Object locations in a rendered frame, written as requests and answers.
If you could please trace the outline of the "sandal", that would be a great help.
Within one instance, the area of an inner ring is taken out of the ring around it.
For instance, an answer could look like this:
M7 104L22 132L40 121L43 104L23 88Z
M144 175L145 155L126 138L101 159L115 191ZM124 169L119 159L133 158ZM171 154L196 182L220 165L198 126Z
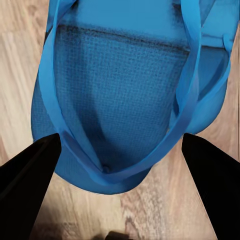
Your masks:
M33 141L59 133L54 173L87 192L136 188L182 138L199 99L201 29L216 0L49 0ZM193 75L168 131L192 52Z
M222 109L239 22L240 0L215 1L200 30L199 98L192 120L184 133L193 135L201 133L215 121ZM193 76L193 69L194 60L192 52L190 52L173 99L168 132L183 107Z

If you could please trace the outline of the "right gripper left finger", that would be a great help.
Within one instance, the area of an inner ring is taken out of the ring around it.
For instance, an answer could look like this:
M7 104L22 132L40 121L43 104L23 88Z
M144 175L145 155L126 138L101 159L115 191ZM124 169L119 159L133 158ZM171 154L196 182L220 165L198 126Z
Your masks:
M0 166L0 240L29 240L61 152L55 133Z

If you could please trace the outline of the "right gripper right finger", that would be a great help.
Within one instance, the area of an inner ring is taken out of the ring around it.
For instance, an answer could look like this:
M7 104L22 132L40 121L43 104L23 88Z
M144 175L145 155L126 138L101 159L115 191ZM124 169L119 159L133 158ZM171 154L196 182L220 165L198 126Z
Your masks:
M240 162L190 133L181 150L218 240L240 240Z

